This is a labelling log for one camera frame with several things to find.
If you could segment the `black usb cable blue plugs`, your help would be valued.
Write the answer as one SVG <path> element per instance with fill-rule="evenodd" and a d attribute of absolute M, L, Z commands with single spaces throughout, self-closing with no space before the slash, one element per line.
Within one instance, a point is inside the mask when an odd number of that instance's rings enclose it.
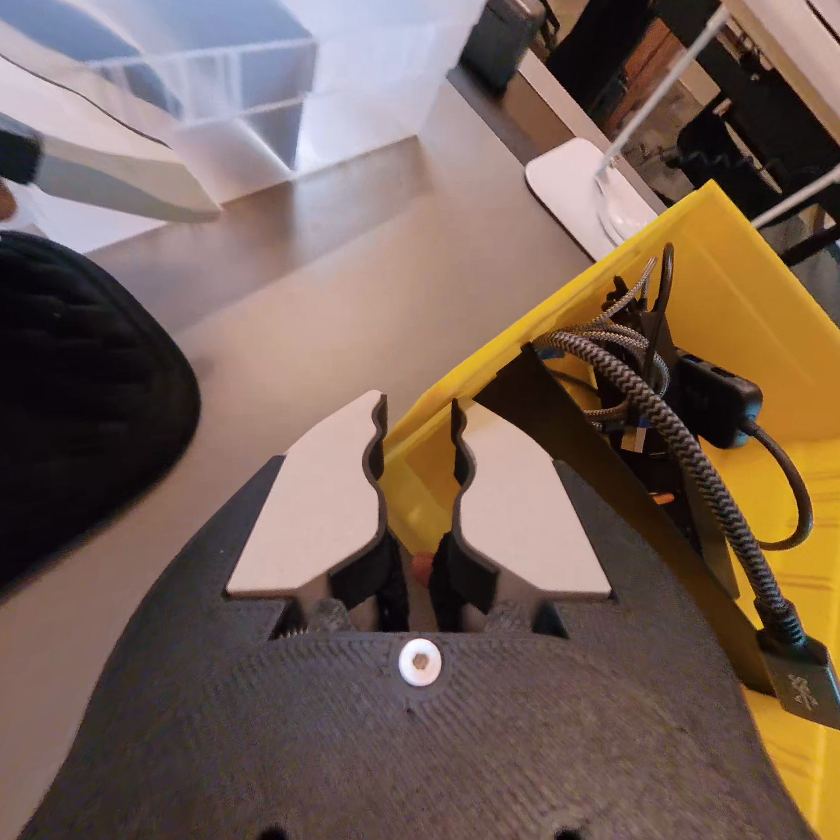
<path fill-rule="evenodd" d="M 648 386 L 652 389 L 660 388 L 660 393 L 664 393 L 668 385 L 665 385 L 664 390 L 660 387 L 662 376 L 656 363 L 656 353 L 663 361 L 668 375 L 670 373 L 668 362 L 675 358 L 676 353 L 669 337 L 666 318 L 667 306 L 673 287 L 674 267 L 675 248 L 671 242 L 668 242 L 660 260 L 658 294 L 653 307 L 647 308 L 648 299 L 646 295 L 648 293 L 646 289 L 648 285 L 643 284 L 642 294 L 637 302 L 628 302 L 613 318 L 613 320 L 617 319 L 615 322 L 618 324 L 633 330 L 646 339 L 647 346 L 644 348 L 643 360 L 639 362 L 637 370 Z M 647 430 L 647 421 L 632 407 L 628 409 L 621 449 L 626 452 L 642 454 L 646 443 Z"/>

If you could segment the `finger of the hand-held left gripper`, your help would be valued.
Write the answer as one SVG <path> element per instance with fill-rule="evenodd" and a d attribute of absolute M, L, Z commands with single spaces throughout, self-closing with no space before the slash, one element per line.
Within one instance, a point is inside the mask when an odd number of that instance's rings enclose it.
<path fill-rule="evenodd" d="M 126 35 L 83 3 L 2 1 L 2 59 L 78 95 L 152 141 L 183 118 L 182 101 Z"/>
<path fill-rule="evenodd" d="M 63 200 L 164 222 L 200 224 L 221 214 L 167 145 L 6 58 L 1 176 Z"/>

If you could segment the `small black box device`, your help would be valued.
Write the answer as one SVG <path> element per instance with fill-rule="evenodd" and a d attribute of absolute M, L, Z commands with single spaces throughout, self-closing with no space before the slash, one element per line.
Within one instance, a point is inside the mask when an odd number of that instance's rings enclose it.
<path fill-rule="evenodd" d="M 545 20 L 538 1 L 487 1 L 459 58 L 491 95 L 499 97 Z"/>

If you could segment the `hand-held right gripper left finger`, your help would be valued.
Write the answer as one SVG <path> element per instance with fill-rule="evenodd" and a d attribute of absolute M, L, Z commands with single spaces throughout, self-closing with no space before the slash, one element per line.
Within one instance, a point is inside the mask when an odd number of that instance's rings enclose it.
<path fill-rule="evenodd" d="M 227 582 L 229 596 L 364 602 L 383 586 L 386 416 L 386 395 L 368 391 L 289 447 Z"/>

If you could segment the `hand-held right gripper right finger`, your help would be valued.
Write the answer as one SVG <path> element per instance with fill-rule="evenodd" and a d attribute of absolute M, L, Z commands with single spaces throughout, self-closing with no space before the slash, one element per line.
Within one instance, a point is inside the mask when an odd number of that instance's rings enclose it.
<path fill-rule="evenodd" d="M 457 593 L 468 604 L 607 599 L 612 587 L 549 453 L 477 402 L 451 408 Z"/>

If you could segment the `clear plastic bin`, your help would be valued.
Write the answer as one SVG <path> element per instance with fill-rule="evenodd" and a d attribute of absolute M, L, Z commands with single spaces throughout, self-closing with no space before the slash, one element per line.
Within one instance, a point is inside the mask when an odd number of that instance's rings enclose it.
<path fill-rule="evenodd" d="M 483 2 L 87 2 L 114 37 L 59 79 L 220 170 L 312 172 L 416 135 Z"/>

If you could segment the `black rectangular box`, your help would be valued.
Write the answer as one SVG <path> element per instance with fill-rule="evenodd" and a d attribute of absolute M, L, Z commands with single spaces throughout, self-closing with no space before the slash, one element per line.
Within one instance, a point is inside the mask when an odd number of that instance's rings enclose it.
<path fill-rule="evenodd" d="M 594 430 L 567 391 L 527 346 L 475 396 L 480 405 L 519 427 L 564 462 L 633 528 L 699 606 L 741 682 L 774 697 L 756 631 L 737 605 L 747 585 L 736 582 L 722 530 L 688 477 L 682 477 L 701 550 L 657 505 L 622 457 Z"/>

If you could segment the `yellow plastic bin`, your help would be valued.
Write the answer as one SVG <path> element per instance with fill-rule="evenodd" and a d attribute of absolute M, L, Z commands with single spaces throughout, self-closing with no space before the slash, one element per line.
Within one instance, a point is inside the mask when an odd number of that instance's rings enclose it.
<path fill-rule="evenodd" d="M 770 558 L 805 628 L 838 662 L 838 327 L 716 186 L 665 211 L 627 244 L 545 299 L 430 387 L 385 440 L 389 519 L 411 551 L 449 530 L 458 484 L 450 404 L 474 397 L 541 333 L 593 318 L 613 279 L 676 250 L 667 317 L 675 344 L 757 383 L 764 425 L 803 470 L 815 502 L 808 542 Z M 838 838 L 838 731 L 746 700 L 765 748 L 821 838 Z"/>

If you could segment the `white stand base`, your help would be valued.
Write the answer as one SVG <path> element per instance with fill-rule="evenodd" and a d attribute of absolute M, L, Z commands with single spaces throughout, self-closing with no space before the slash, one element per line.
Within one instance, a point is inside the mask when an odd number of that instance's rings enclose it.
<path fill-rule="evenodd" d="M 530 192 L 594 261 L 611 254 L 662 214 L 638 191 L 629 171 L 622 169 L 623 150 L 677 80 L 731 22 L 739 26 L 720 2 L 609 146 L 602 149 L 578 137 L 526 165 Z"/>

